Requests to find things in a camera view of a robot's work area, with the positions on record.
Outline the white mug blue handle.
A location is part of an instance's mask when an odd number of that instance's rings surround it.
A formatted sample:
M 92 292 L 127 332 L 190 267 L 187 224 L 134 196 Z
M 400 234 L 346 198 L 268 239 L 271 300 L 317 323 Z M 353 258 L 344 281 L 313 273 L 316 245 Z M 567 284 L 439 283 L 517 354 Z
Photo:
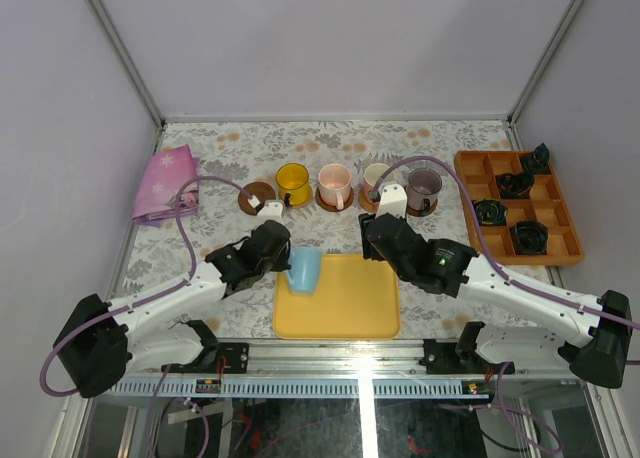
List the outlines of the white mug blue handle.
M 312 295 L 319 282 L 323 253 L 309 247 L 296 247 L 290 251 L 289 268 L 284 276 L 289 291 L 294 295 Z

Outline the purple glass cup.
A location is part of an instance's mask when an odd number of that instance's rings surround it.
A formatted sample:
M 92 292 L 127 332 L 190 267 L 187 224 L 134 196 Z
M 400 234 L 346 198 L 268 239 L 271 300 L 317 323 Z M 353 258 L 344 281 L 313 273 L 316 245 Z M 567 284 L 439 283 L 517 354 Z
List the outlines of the purple glass cup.
M 421 168 L 410 173 L 407 184 L 417 190 L 428 189 L 429 193 L 440 193 L 442 189 L 442 178 L 432 169 Z

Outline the yellow glass cup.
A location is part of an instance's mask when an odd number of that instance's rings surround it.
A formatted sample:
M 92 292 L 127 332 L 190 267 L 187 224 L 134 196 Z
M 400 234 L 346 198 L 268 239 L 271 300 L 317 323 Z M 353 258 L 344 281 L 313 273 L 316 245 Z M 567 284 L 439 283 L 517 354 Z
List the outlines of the yellow glass cup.
M 276 173 L 276 183 L 278 193 L 280 188 L 298 189 L 303 186 L 310 186 L 309 172 L 299 163 L 288 163 L 283 165 Z

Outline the white mug pink handle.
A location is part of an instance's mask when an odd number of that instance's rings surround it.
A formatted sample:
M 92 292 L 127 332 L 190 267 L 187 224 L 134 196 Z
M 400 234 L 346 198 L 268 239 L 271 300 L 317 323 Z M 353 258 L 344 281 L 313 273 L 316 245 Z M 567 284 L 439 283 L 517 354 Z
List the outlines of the white mug pink handle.
M 373 204 L 370 193 L 381 175 L 390 168 L 389 165 L 384 163 L 373 163 L 369 165 L 363 175 L 363 193 L 365 200 L 369 204 Z

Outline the pink ceramic mug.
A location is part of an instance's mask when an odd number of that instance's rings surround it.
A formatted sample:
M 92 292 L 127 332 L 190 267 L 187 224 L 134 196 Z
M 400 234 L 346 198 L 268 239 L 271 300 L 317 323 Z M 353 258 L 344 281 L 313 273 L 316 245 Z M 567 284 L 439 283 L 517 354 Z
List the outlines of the pink ceramic mug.
M 324 203 L 341 211 L 351 195 L 352 175 L 342 164 L 325 165 L 318 174 L 320 197 Z

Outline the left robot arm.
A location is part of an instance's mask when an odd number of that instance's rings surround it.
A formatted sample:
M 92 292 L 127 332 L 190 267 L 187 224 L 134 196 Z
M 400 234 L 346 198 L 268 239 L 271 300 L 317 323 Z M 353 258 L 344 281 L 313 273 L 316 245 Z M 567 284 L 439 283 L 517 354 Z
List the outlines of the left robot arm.
M 147 369 L 215 371 L 220 343 L 203 321 L 186 313 L 247 290 L 267 273 L 287 270 L 290 238 L 283 224 L 267 220 L 166 285 L 109 302 L 96 294 L 83 298 L 53 346 L 76 392 L 93 398 L 126 374 Z

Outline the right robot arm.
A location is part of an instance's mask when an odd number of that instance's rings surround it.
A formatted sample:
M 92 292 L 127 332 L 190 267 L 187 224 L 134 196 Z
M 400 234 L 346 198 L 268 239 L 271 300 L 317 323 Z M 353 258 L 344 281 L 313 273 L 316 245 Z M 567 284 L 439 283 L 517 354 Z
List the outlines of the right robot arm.
M 482 301 L 546 329 L 562 345 L 559 358 L 591 384 L 623 384 L 633 329 L 628 298 L 570 292 L 509 271 L 474 248 L 449 239 L 425 239 L 392 214 L 362 214 L 363 256 L 387 262 L 397 277 L 428 294 Z

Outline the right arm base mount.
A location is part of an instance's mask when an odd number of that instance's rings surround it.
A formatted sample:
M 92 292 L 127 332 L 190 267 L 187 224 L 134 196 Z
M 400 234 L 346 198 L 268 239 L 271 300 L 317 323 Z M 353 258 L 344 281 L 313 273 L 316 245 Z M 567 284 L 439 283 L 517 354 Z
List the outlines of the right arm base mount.
M 487 375 L 489 371 L 498 374 L 503 365 L 507 365 L 506 374 L 513 375 L 516 372 L 513 363 L 490 358 L 488 352 L 481 351 L 482 345 L 489 346 L 495 336 L 501 341 L 504 335 L 498 327 L 470 321 L 457 341 L 424 339 L 423 357 L 418 364 L 429 375 Z

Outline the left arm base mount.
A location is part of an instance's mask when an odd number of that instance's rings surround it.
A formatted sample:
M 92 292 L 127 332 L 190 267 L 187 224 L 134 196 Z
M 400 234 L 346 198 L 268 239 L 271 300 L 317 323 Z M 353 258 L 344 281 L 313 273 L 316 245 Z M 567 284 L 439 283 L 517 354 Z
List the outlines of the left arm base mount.
M 168 367 L 173 373 L 245 374 L 248 367 L 249 344 L 221 342 L 209 326 L 201 320 L 177 323 L 182 341 Z

